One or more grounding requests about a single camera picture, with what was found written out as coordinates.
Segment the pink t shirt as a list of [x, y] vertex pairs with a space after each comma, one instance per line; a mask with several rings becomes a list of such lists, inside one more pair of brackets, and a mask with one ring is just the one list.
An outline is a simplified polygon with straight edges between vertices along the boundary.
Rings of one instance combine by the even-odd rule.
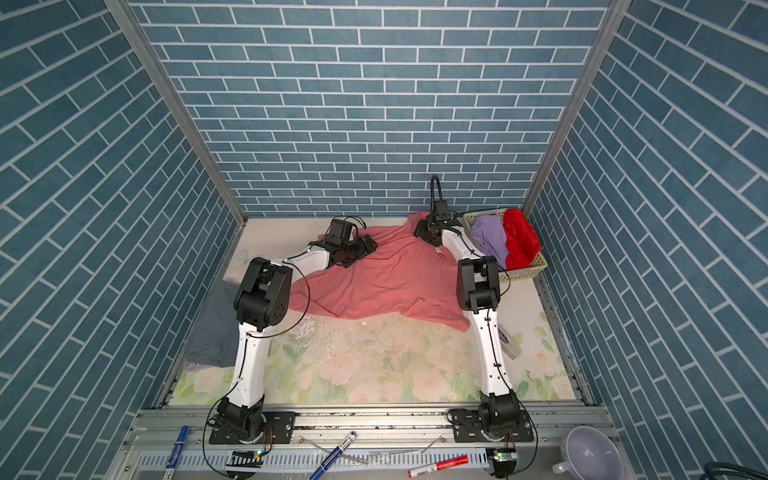
[[289, 308], [348, 320], [399, 313], [467, 331], [469, 320], [456, 298], [457, 260], [447, 248], [414, 236], [425, 217], [415, 213], [401, 226], [367, 229], [376, 251], [348, 268], [300, 275]]

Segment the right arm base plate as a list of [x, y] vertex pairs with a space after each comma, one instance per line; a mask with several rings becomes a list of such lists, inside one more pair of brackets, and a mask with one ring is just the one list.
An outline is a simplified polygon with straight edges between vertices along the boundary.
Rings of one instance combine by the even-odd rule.
[[517, 420], [493, 423], [483, 420], [477, 410], [453, 408], [445, 412], [456, 443], [531, 442], [535, 439], [530, 416], [520, 412]]

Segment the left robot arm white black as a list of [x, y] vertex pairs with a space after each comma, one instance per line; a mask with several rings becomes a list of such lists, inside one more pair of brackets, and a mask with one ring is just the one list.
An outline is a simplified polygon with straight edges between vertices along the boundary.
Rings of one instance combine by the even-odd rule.
[[301, 285], [308, 287], [310, 274], [334, 266], [348, 268], [373, 254], [378, 244], [359, 231], [366, 226], [362, 220], [334, 218], [323, 236], [303, 251], [281, 259], [250, 261], [233, 301], [238, 349], [232, 384], [207, 421], [217, 434], [244, 444], [271, 439], [263, 413], [265, 365], [271, 340], [287, 332], [278, 325], [289, 310], [293, 276], [297, 274]]

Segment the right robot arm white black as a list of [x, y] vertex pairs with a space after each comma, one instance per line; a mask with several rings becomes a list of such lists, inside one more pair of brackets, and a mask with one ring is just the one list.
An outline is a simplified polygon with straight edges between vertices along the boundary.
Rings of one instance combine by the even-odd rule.
[[502, 298], [498, 263], [471, 245], [466, 230], [443, 198], [438, 176], [430, 179], [430, 209], [417, 223], [414, 236], [445, 247], [457, 261], [457, 302], [468, 314], [482, 377], [478, 416], [482, 431], [490, 438], [510, 437], [524, 423], [521, 403], [513, 390], [503, 362], [498, 325]]

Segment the light green perforated plastic basket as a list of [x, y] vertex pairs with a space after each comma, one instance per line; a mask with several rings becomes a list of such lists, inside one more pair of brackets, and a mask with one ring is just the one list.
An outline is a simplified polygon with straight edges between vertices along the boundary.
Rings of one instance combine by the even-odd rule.
[[[498, 215], [501, 218], [504, 215], [504, 212], [507, 209], [495, 209], [495, 210], [486, 210], [486, 211], [478, 211], [478, 212], [469, 212], [465, 213], [460, 217], [460, 221], [462, 223], [463, 228], [468, 232], [470, 236], [470, 240], [473, 242], [473, 245], [476, 249], [477, 246], [475, 245], [471, 235], [470, 235], [470, 225], [471, 223], [481, 215]], [[518, 269], [518, 270], [511, 270], [511, 271], [502, 271], [499, 267], [499, 277], [503, 281], [516, 281], [516, 280], [525, 280], [525, 279], [532, 279], [535, 278], [540, 272], [542, 272], [546, 267], [548, 266], [547, 261], [545, 260], [543, 254], [542, 254], [542, 245], [541, 245], [541, 251], [536, 256], [534, 262], [527, 268]]]

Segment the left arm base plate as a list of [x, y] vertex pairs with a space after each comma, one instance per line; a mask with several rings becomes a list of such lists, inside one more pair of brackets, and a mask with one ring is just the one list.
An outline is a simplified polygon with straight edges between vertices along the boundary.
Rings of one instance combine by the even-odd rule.
[[291, 411], [267, 411], [261, 414], [258, 435], [253, 439], [228, 426], [219, 415], [207, 421], [208, 442], [213, 445], [287, 445], [291, 442], [297, 414]]

